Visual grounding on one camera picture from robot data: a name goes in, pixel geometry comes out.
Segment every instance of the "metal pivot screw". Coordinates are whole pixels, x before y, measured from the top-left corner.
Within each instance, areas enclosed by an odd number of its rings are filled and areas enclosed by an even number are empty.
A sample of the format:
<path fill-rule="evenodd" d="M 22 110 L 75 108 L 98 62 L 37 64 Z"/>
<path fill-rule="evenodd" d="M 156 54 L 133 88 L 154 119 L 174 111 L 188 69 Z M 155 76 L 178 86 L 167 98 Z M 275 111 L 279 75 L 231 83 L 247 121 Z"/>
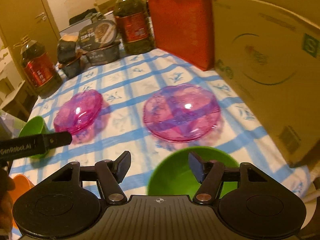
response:
<path fill-rule="evenodd" d="M 114 194 L 109 195 L 108 198 L 113 202 L 117 202 L 117 201 L 123 200 L 124 196 L 119 193 L 114 193 Z"/>
<path fill-rule="evenodd" d="M 204 201 L 209 201 L 211 199 L 211 196 L 206 193 L 201 193 L 196 196 L 196 199 L 204 202 Z"/>

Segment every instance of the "door handle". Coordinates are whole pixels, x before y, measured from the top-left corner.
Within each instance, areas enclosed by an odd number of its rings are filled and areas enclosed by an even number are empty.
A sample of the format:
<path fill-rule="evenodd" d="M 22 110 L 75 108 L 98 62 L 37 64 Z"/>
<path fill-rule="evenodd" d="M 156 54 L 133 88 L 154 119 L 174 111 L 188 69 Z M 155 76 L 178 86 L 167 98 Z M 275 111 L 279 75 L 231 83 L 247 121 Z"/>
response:
<path fill-rule="evenodd" d="M 40 13 L 38 16 L 35 17 L 35 20 L 38 19 L 39 17 L 44 17 L 44 16 L 45 16 L 45 13 L 44 13 L 44 12 L 43 12 L 43 13 Z"/>

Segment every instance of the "tablecloth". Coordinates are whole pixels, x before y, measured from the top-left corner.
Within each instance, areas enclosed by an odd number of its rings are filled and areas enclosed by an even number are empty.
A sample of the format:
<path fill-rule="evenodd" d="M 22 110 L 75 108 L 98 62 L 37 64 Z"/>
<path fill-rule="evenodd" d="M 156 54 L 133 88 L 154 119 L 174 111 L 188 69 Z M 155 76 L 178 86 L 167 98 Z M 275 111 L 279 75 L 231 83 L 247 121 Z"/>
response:
<path fill-rule="evenodd" d="M 183 83 L 212 91 L 221 107 L 222 120 L 216 131 L 206 138 L 184 144 L 165 143 L 145 128 L 143 106 L 159 89 Z M 106 128 L 91 141 L 57 148 L 42 160 L 15 160 L 11 176 L 23 173 L 37 184 L 71 161 L 90 166 L 103 159 L 115 160 L 129 150 L 131 168 L 120 184 L 129 197 L 146 193 L 152 171 L 169 154 L 187 146 L 207 145 L 227 152 L 239 163 L 253 163 L 298 196 L 302 196 L 311 183 L 308 168 L 288 167 L 257 118 L 214 70 L 202 72 L 160 49 L 89 68 L 64 82 L 50 98 L 39 99 L 30 118 L 41 115 L 49 129 L 53 129 L 53 119 L 62 104 L 76 93 L 90 89 L 100 92 L 109 104 L 104 113 Z M 84 187 L 98 195 L 93 182 L 84 183 Z"/>

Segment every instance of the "orange bowl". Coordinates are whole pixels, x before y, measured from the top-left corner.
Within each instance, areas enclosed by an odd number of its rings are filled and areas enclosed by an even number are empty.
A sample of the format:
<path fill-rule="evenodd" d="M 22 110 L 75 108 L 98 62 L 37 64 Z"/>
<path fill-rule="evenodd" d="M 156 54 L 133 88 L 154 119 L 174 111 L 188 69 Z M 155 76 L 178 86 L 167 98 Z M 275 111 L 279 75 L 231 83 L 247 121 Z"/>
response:
<path fill-rule="evenodd" d="M 16 185 L 14 190 L 9 191 L 9 195 L 12 198 L 13 204 L 17 199 L 25 194 L 29 189 L 32 189 L 35 185 L 24 175 L 18 174 L 13 178 L 13 181 Z M 16 222 L 13 220 L 13 227 L 18 229 Z"/>

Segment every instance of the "red bottle label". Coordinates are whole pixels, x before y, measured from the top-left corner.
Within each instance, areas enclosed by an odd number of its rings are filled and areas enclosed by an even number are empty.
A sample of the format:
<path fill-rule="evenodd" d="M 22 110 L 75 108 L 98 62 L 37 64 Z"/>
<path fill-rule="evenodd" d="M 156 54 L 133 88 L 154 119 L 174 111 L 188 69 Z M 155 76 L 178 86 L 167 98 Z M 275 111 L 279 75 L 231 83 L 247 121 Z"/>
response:
<path fill-rule="evenodd" d="M 47 53 L 31 60 L 24 68 L 24 72 L 30 78 L 35 87 L 41 87 L 56 73 L 54 65 Z"/>
<path fill-rule="evenodd" d="M 124 42 L 139 41 L 148 37 L 148 27 L 143 12 L 127 17 L 116 17 Z"/>

